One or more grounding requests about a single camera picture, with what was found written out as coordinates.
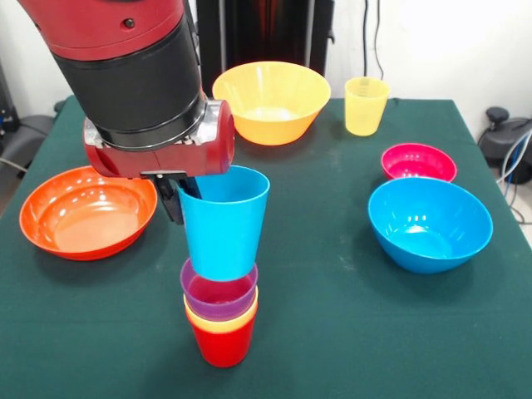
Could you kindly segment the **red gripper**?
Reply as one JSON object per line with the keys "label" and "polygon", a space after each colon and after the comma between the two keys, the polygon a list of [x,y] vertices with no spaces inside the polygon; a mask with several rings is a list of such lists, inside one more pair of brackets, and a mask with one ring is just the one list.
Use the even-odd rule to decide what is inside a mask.
{"label": "red gripper", "polygon": [[83,122],[84,148],[94,169],[106,177],[155,175],[159,198],[169,219],[176,224],[184,223],[177,187],[201,200],[194,177],[227,172],[234,158],[234,132],[229,103],[215,100],[207,101],[198,127],[156,150],[126,151],[111,147],[104,143],[89,119]]}

